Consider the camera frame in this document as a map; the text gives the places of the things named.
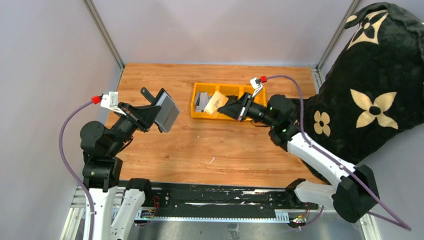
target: flower center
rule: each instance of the flower center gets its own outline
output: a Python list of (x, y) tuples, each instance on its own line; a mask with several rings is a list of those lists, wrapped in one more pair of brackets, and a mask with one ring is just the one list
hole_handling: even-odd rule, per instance
[(369, 108), (369, 113), (372, 115), (379, 115), (382, 113), (382, 111), (380, 110), (378, 106), (372, 106)]

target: metal floor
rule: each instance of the metal floor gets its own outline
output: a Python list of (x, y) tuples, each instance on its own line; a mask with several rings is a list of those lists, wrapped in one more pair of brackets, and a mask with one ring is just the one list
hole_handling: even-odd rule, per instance
[[(128, 240), (365, 240), (360, 223), (351, 224), (336, 213), (323, 213), (311, 226), (288, 231), (285, 223), (154, 221), (134, 226)], [(75, 239), (82, 240), (84, 220)]]

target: white backdrop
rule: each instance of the white backdrop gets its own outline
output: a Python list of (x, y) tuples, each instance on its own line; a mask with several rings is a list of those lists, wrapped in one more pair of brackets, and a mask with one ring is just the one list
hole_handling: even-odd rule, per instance
[[(358, 10), (376, 2), (378, 1), (365, 0)], [(424, 1), (391, 0), (390, 2), (409, 10), (424, 22)], [(337, 56), (356, 30), (357, 27), (351, 27), (343, 32), (328, 62), (322, 68), (323, 76), (330, 70)], [(412, 227), (412, 232), (408, 232), (391, 223), (377, 220), (383, 240), (418, 240), (424, 236), (422, 227), (424, 210), (419, 207), (424, 198), (423, 141), (424, 125), (417, 126), (396, 136), (363, 161), (374, 171), (383, 202)], [(389, 216), (380, 206), (376, 206), (373, 211)]]
[[(0, 23), (0, 238), (56, 240), (77, 185), (59, 155), (60, 127), (114, 89), (120, 71), (81, 0), (0, 0)], [(65, 131), (80, 176), (80, 129), (106, 113), (90, 106)]]
[(94, 0), (125, 63), (316, 65), (351, 1)]

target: yellow plastic tray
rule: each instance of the yellow plastic tray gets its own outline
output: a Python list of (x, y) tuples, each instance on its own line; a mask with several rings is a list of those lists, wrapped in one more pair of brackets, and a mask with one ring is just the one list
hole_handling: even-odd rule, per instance
[[(217, 118), (214, 118), (207, 112), (196, 112), (195, 111), (195, 97), (197, 92), (207, 92), (209, 95), (214, 95), (216, 91), (226, 96), (237, 96), (240, 98), (245, 92), (253, 94), (253, 87), (250, 85), (235, 85), (235, 84), (220, 84), (220, 83), (202, 83), (196, 82), (194, 84), (193, 96), (191, 98), (190, 112), (191, 117), (194, 119), (225, 119), (235, 120), (231, 117), (220, 113)], [(265, 88), (263, 88), (254, 98), (254, 102), (263, 106), (267, 105), (267, 96)]]

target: wooden table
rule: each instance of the wooden table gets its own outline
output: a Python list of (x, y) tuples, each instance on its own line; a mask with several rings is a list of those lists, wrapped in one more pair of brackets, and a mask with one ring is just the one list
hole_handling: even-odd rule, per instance
[[(156, 95), (164, 88), (180, 114), (169, 133), (159, 133), (156, 126), (147, 133), (136, 131), (134, 141), (118, 155), (124, 162), (120, 178), (257, 187), (285, 187), (297, 178), (321, 183), (296, 156), (271, 142), (268, 128), (190, 117), (194, 83), (248, 85), (253, 77), (276, 74), (295, 78), (305, 98), (316, 94), (308, 67), (127, 64), (118, 87), (120, 102), (148, 105), (140, 89)], [(268, 99), (274, 94), (298, 97), (293, 83), (283, 78), (270, 79), (265, 89)], [(110, 114), (106, 126), (117, 119)]]

